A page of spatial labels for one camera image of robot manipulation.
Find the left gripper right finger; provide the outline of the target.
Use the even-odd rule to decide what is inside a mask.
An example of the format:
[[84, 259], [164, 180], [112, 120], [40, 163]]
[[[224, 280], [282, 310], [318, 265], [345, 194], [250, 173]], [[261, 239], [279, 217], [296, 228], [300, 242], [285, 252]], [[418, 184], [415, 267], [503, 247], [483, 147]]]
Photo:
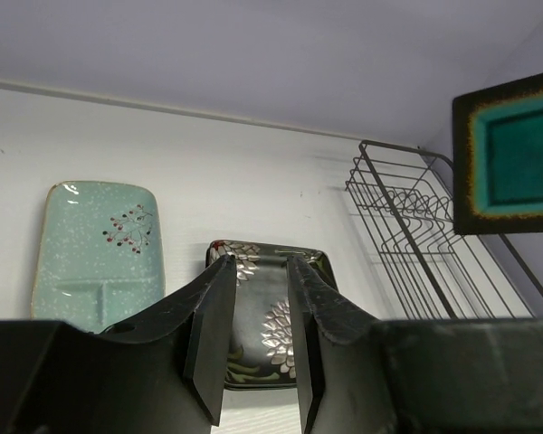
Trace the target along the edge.
[[287, 261], [305, 433], [543, 433], [543, 318], [371, 316]]

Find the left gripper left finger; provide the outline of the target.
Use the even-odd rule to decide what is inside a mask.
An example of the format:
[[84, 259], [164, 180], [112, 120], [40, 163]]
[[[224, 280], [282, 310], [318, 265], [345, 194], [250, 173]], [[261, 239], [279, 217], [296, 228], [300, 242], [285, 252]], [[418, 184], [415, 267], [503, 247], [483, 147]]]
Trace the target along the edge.
[[207, 433], [218, 425], [236, 293], [222, 256], [100, 334], [0, 320], [0, 433]]

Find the light green rectangular plate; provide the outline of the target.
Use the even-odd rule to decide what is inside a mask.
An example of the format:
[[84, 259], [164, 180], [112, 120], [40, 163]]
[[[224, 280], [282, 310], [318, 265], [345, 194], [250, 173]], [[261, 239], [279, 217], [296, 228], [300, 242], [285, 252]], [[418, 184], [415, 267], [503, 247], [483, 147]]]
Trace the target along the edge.
[[31, 317], [100, 333], [166, 294], [157, 199], [148, 189], [66, 181], [49, 191]]

